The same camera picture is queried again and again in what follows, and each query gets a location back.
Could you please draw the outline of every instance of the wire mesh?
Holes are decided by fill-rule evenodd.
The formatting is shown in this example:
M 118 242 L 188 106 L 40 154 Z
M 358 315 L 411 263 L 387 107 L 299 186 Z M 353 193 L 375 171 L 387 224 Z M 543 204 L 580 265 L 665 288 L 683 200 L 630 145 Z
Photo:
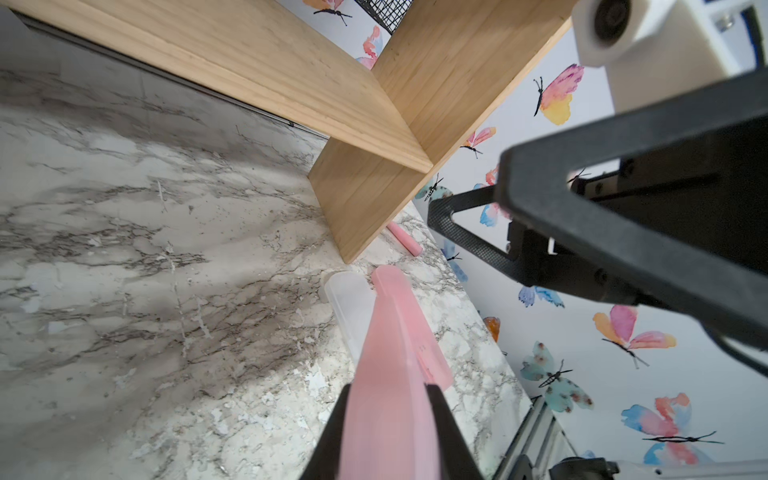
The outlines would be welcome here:
M 408 11 L 413 0 L 355 0 L 358 5 L 384 27 L 389 34 L 395 33 L 402 17 Z

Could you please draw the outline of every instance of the pink object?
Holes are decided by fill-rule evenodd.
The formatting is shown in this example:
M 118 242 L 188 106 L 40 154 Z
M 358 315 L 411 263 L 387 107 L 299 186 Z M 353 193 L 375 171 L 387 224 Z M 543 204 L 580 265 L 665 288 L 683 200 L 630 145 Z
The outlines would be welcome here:
M 376 295 L 387 296 L 395 301 L 422 368 L 424 383 L 435 383 L 443 392 L 447 390 L 453 383 L 451 367 L 445 361 L 406 275 L 396 266 L 382 265 L 373 271 L 371 280 L 376 287 Z
M 379 292 L 349 390 L 341 480 L 440 476 L 435 417 L 402 313 L 392 297 Z
M 421 245 L 416 243 L 416 240 L 413 240 L 413 237 L 408 235 L 408 232 L 403 230 L 397 223 L 395 222 L 389 222 L 389 225 L 386 226 L 389 228 L 389 231 L 392 232 L 392 235 L 395 236 L 395 238 L 402 243 L 402 245 L 408 249 L 408 251 L 414 256 L 418 257 L 422 254 L 422 251 L 424 249 Z

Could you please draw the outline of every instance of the pink chalk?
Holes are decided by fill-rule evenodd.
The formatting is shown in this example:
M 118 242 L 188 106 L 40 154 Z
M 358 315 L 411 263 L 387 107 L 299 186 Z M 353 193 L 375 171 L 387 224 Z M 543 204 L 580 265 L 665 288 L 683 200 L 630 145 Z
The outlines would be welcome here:
M 389 222 L 389 225 L 386 226 L 389 228 L 389 231 L 392 232 L 392 235 L 395 236 L 395 238 L 402 243 L 402 245 L 408 249 L 408 251 L 413 255 L 414 257 L 418 257 L 422 254 L 422 251 L 424 249 L 421 245 L 419 245 L 416 240 L 413 240 L 413 237 L 408 235 L 408 232 L 403 230 L 397 223 L 395 222 Z

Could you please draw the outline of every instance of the wood grain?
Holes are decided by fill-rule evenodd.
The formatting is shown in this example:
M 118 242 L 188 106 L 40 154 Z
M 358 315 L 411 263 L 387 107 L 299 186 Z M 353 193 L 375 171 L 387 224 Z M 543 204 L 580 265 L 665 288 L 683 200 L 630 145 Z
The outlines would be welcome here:
M 571 27 L 574 0 L 415 0 L 373 67 L 429 155 L 424 175 L 331 139 L 310 182 L 351 263 Z M 503 141 L 504 132 L 497 136 Z
M 274 0 L 0 3 L 398 164 L 432 168 L 371 72 Z

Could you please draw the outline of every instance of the marble countertop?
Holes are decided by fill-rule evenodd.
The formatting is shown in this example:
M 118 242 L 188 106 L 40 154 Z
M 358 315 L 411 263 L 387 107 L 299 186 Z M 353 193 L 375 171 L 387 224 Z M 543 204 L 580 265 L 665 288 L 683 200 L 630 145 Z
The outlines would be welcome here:
M 415 208 L 352 265 L 317 136 L 59 41 L 0 71 L 0 476 L 296 478 L 353 365 L 323 279 L 401 268 L 484 475 L 530 406 Z

